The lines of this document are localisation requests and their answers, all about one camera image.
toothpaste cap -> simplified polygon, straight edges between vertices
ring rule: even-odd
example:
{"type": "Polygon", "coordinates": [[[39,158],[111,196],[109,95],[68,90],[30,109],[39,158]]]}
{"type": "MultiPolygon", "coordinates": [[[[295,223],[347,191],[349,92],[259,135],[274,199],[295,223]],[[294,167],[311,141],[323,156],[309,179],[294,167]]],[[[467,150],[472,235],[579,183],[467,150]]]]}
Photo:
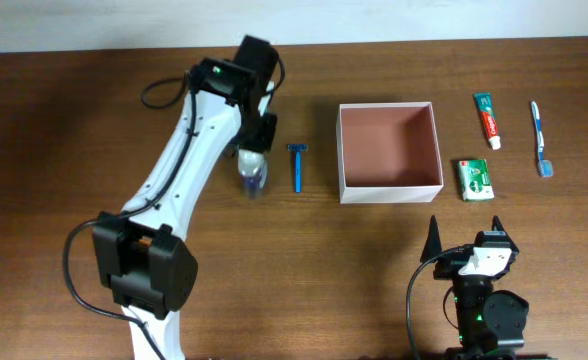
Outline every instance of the toothpaste cap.
{"type": "Polygon", "coordinates": [[[492,146],[492,150],[498,150],[501,148],[501,138],[498,136],[492,136],[490,138],[490,145],[492,146]]]}

toothpaste tube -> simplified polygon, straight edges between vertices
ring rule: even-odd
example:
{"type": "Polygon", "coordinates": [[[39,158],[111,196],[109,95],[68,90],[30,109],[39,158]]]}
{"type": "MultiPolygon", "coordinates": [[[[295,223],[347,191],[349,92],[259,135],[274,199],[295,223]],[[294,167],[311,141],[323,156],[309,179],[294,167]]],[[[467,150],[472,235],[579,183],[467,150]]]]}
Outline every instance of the toothpaste tube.
{"type": "Polygon", "coordinates": [[[501,148],[501,138],[498,136],[498,128],[496,127],[496,120],[494,120],[490,93],[474,94],[474,99],[476,100],[476,107],[481,113],[481,118],[483,118],[487,140],[489,140],[492,149],[498,150],[501,148]]]}
{"type": "Polygon", "coordinates": [[[458,175],[461,180],[462,195],[465,201],[483,201],[494,198],[485,160],[465,160],[458,162],[458,175]]]}

white wall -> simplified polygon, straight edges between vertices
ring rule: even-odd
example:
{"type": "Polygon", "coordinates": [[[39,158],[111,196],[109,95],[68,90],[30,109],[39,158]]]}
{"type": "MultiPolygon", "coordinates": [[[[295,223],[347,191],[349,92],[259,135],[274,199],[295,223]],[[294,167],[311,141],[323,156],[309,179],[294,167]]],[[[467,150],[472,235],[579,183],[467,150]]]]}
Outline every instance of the white wall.
{"type": "Polygon", "coordinates": [[[588,0],[0,0],[0,52],[588,35],[588,0]]]}

open box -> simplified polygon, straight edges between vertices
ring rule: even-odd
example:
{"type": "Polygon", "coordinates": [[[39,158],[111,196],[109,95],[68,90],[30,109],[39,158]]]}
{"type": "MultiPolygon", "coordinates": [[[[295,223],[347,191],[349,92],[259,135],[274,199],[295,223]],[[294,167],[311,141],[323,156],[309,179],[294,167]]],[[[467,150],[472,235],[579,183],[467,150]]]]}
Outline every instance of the open box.
{"type": "Polygon", "coordinates": [[[430,202],[443,188],[432,103],[343,104],[341,204],[430,202]]]}

blue toothbrush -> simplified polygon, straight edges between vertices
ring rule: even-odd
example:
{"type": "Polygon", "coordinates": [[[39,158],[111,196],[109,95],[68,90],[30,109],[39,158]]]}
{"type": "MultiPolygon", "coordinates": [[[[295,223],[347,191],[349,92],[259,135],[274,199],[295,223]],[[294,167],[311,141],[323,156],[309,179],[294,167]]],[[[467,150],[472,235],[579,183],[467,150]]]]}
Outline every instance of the blue toothbrush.
{"type": "Polygon", "coordinates": [[[542,177],[554,175],[552,162],[543,158],[543,130],[541,129],[541,114],[538,112],[536,102],[532,101],[532,117],[534,118],[534,127],[536,128],[536,143],[538,144],[538,172],[542,177]]]}
{"type": "Polygon", "coordinates": [[[301,174],[301,151],[307,151],[307,145],[305,144],[289,144],[287,145],[289,151],[296,152],[296,164],[295,164],[295,190],[300,193],[303,190],[303,175],[301,174]]]}

